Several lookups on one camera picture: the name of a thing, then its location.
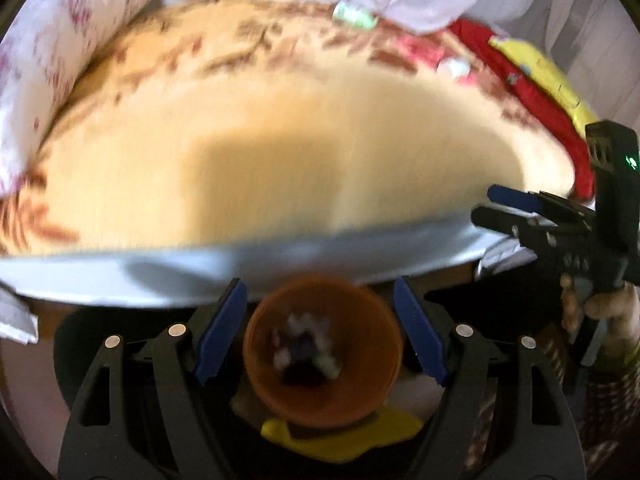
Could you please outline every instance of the orange bowl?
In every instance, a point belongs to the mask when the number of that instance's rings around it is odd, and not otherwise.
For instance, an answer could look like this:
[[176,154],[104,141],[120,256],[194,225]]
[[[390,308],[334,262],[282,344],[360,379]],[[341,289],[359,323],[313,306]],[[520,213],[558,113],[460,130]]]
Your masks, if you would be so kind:
[[[319,386],[289,386],[273,366],[271,332],[286,329],[289,314],[305,312],[331,320],[329,337],[342,370]],[[340,428],[384,403],[400,370],[402,338],[389,307],[368,288],[304,276],[260,303],[244,334],[242,355],[255,392],[275,415],[307,428]]]

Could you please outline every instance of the object inside bowl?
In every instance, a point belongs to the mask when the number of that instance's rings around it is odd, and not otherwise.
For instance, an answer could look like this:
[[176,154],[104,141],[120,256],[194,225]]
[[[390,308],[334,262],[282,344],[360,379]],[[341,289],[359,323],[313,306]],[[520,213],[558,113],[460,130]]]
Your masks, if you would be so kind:
[[273,366],[285,384],[318,386],[338,377],[340,366],[328,336],[330,323],[328,318],[318,320],[307,312],[290,314],[285,330],[273,329]]

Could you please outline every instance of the white floral pillow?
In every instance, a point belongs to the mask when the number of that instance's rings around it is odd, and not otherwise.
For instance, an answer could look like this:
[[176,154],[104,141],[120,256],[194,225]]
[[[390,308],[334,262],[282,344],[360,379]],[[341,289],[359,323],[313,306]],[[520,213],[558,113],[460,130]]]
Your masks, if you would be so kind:
[[0,42],[0,196],[18,189],[96,49],[149,0],[27,0]]

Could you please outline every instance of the blue gripper pad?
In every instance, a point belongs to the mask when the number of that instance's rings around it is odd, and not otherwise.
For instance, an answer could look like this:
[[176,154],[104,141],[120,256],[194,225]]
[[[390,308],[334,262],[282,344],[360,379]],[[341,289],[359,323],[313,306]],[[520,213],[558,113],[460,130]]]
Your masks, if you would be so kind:
[[394,307],[422,370],[440,386],[446,385],[449,370],[442,339],[404,278],[398,278],[394,284]]
[[246,285],[238,280],[200,338],[198,360],[193,369],[200,386],[218,374],[246,312],[247,301]]
[[513,207],[520,211],[544,215],[542,202],[532,193],[524,193],[510,187],[494,184],[487,191],[487,197],[496,204]]

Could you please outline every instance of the human hand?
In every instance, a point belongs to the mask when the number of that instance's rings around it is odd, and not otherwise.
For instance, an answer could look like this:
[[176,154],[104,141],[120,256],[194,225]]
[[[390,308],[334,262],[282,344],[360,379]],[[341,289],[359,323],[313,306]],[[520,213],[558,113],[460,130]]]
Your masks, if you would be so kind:
[[625,282],[620,290],[589,298],[584,309],[578,305],[571,277],[564,274],[560,284],[565,330],[577,330],[584,312],[591,319],[609,319],[607,336],[600,349],[604,357],[624,358],[636,348],[640,341],[640,300],[632,283]]

